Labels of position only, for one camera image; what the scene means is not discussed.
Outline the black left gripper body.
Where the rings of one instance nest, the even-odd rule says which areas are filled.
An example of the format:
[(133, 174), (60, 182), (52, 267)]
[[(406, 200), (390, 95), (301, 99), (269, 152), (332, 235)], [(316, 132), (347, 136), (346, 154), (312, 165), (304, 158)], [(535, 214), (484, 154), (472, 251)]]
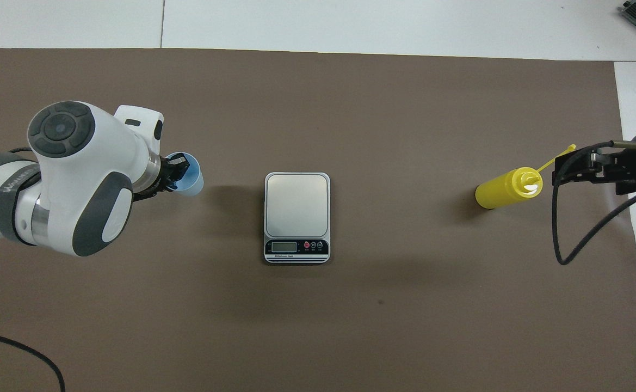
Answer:
[(143, 173), (133, 182), (133, 202), (154, 198), (164, 191), (171, 173), (170, 166), (161, 156), (149, 156)]

